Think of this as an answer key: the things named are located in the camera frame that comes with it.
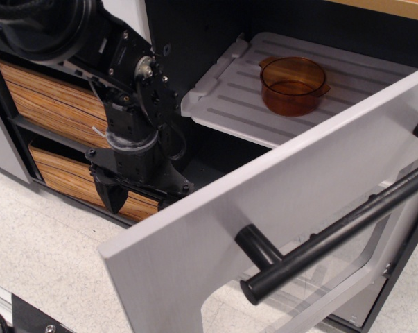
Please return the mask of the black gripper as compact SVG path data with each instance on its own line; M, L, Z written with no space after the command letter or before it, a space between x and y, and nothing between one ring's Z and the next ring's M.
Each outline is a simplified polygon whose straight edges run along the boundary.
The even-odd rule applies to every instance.
M194 191L194 184L172 165L164 153L158 132L134 142L107 132L109 148L90 148L85 157L98 195L105 208L117 214L129 191L151 191L181 198Z

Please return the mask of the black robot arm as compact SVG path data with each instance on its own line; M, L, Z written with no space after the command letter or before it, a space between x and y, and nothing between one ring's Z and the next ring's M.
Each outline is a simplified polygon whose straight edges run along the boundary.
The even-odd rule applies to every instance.
M91 148L94 184L104 206L117 213L130 191L159 192L169 200L194 186L171 153L177 94L151 44L111 15L101 1L0 1L0 40L19 57L62 65L86 78L103 103L107 148Z

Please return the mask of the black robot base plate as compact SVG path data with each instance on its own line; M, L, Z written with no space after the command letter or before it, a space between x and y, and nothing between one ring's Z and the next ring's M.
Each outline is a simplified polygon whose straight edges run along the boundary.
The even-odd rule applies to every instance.
M67 326L32 306L19 296L11 295L14 332L72 333Z

